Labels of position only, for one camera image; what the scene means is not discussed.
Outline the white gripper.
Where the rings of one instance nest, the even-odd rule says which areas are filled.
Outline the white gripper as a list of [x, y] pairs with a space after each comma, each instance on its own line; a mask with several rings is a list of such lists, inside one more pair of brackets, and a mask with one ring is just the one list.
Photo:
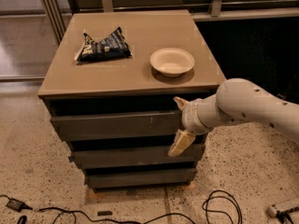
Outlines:
[[168, 151], [170, 157], [177, 157], [194, 142], [196, 135], [209, 133], [213, 130], [213, 127], [208, 126], [208, 121], [212, 118], [214, 103], [210, 99], [187, 101], [177, 96], [173, 100], [182, 112], [181, 122], [185, 128], [184, 131], [177, 130], [174, 143]]

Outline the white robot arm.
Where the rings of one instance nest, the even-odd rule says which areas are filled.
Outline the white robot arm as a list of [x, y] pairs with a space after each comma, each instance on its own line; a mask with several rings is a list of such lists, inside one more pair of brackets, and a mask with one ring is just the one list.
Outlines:
[[261, 122], [299, 143], [299, 105], [284, 101], [242, 78], [225, 80], [215, 94], [192, 101], [176, 97], [183, 127], [168, 155], [176, 157], [201, 134], [219, 126]]

